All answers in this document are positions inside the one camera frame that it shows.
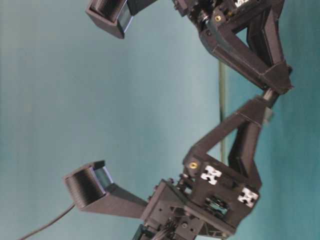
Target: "wire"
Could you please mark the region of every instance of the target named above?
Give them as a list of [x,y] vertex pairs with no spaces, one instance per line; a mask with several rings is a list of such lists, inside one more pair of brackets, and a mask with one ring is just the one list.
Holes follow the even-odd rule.
[[73,209],[75,207],[75,204],[71,204],[63,213],[61,213],[59,216],[57,216],[55,219],[53,219],[52,221],[48,222],[46,225],[43,225],[42,227],[28,233],[27,235],[19,238],[18,240],[25,240],[29,237],[31,237],[32,235],[46,229],[47,227],[51,226],[52,224],[56,223],[58,220],[60,220],[64,215],[66,215],[67,213],[69,213],[71,211],[71,209]]

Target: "teal backdrop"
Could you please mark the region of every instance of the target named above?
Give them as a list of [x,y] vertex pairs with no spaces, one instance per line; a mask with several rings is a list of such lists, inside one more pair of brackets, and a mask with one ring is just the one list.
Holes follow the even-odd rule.
[[[87,4],[0,0],[0,239],[66,209],[62,177],[88,162],[106,160],[117,184],[146,199],[219,124],[218,62],[171,1],[137,15],[125,40],[95,27]],[[320,239],[319,9],[286,1],[280,32],[295,88],[262,131],[262,198],[232,239]],[[260,91],[225,75],[228,115]],[[73,209],[31,239],[130,240],[140,223]]]

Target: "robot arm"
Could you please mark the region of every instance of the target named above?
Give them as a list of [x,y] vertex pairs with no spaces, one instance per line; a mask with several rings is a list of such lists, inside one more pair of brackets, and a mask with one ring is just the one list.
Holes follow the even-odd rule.
[[156,0],[91,0],[85,12],[104,31],[124,39],[133,16]]

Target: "screw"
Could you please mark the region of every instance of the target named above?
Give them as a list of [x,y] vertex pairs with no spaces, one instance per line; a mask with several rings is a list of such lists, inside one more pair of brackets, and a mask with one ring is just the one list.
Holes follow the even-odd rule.
[[186,229],[186,228],[188,227],[188,223],[187,223],[187,222],[183,222],[183,223],[181,224],[181,227],[182,227],[183,229]]
[[190,162],[190,164],[189,164],[189,167],[191,168],[191,169],[196,169],[197,167],[198,167],[198,163],[196,163],[196,162]]
[[221,19],[222,19],[222,17],[221,17],[220,15],[215,16],[215,20],[216,20],[217,22],[220,22]]

